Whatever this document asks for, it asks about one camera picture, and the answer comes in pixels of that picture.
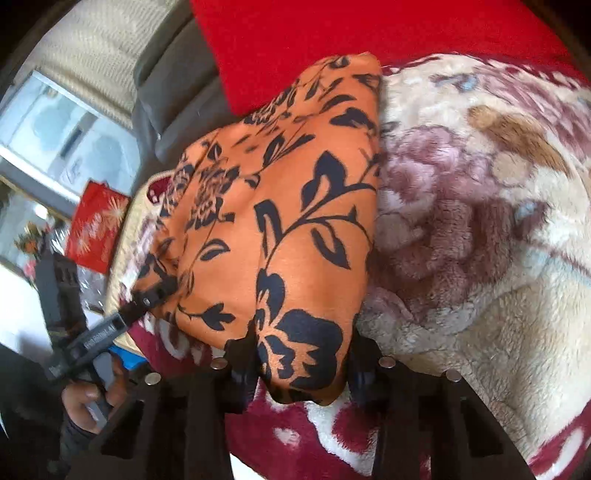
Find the metal screw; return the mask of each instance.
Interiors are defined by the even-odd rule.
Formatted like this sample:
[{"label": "metal screw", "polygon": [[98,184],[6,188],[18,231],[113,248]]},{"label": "metal screw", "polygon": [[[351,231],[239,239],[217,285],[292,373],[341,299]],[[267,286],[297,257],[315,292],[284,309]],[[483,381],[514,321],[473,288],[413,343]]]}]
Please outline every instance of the metal screw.
[{"label": "metal screw", "polygon": [[445,377],[450,382],[458,383],[462,379],[462,374],[457,370],[450,369],[445,372]]},{"label": "metal screw", "polygon": [[378,365],[383,368],[392,368],[396,366],[396,360],[391,356],[383,356],[378,360]]},{"label": "metal screw", "polygon": [[224,357],[218,357],[218,358],[214,358],[212,360],[212,364],[211,367],[214,370],[223,370],[224,368],[226,368],[228,366],[228,360],[226,360]]},{"label": "metal screw", "polygon": [[155,385],[155,384],[159,383],[160,380],[162,380],[162,375],[157,374],[156,372],[148,374],[144,378],[144,382],[146,382],[146,384],[148,384],[148,385]]}]

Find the finger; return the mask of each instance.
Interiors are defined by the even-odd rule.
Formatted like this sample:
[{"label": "finger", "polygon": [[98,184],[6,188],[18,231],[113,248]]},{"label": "finger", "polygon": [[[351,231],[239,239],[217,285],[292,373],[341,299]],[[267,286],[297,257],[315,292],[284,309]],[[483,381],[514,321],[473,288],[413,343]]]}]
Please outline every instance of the finger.
[{"label": "finger", "polygon": [[86,405],[96,401],[98,397],[98,388],[86,382],[70,384],[61,394],[68,416],[76,425],[88,432],[96,430],[96,422],[86,409]]},{"label": "finger", "polygon": [[127,370],[123,366],[123,362],[119,355],[115,355],[113,352],[109,352],[111,354],[111,365],[113,368],[113,374],[116,377],[121,377],[127,375]]},{"label": "finger", "polygon": [[109,387],[106,399],[110,405],[117,408],[127,398],[127,370],[123,367],[121,359],[117,355],[111,354],[113,359],[112,368],[115,379]]}]

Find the red cushion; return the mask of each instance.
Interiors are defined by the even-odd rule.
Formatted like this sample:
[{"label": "red cushion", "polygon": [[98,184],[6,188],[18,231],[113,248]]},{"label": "red cushion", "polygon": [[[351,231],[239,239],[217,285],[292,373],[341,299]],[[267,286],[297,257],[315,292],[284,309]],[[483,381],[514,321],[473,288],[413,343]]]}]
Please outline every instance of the red cushion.
[{"label": "red cushion", "polygon": [[558,37],[519,0],[191,2],[237,115],[335,54],[370,51],[386,65],[456,51],[581,77]]}]

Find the white wall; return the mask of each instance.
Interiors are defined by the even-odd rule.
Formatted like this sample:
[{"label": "white wall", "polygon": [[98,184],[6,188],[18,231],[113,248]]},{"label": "white wall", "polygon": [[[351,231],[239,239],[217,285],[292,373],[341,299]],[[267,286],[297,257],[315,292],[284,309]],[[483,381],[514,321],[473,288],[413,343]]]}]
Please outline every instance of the white wall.
[{"label": "white wall", "polygon": [[[89,326],[102,317],[85,311]],[[51,355],[37,291],[26,280],[0,265],[0,343],[35,362]]]}]

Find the black sleeve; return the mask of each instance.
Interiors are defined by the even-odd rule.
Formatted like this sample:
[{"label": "black sleeve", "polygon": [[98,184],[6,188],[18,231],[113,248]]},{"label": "black sleeve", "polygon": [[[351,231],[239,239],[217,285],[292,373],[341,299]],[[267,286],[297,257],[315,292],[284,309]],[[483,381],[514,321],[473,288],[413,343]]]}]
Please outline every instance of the black sleeve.
[{"label": "black sleeve", "polygon": [[52,466],[53,473],[66,476],[76,455],[84,452],[96,435],[81,429],[71,418],[64,415],[60,432],[60,459]]}]

